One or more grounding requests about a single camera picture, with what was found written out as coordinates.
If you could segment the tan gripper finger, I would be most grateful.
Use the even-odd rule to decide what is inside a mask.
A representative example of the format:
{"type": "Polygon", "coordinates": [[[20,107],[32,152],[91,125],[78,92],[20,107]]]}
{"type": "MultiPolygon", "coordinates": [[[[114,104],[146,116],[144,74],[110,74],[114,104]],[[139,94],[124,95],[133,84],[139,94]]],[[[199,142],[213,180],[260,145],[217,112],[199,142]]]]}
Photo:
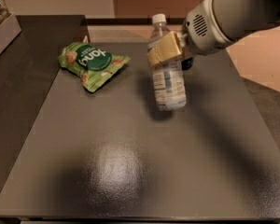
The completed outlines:
{"type": "Polygon", "coordinates": [[[180,33],[171,31],[147,52],[147,60],[150,66],[155,66],[180,57],[182,54],[180,33]]]}

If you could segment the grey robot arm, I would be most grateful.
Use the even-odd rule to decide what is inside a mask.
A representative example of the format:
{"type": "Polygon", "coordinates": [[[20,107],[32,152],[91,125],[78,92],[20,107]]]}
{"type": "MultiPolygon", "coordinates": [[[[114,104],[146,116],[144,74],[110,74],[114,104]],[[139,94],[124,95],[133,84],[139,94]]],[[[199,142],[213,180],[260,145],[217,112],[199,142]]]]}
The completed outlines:
{"type": "Polygon", "coordinates": [[[209,55],[255,32],[280,26],[280,0],[204,0],[147,52],[152,66],[209,55]]]}

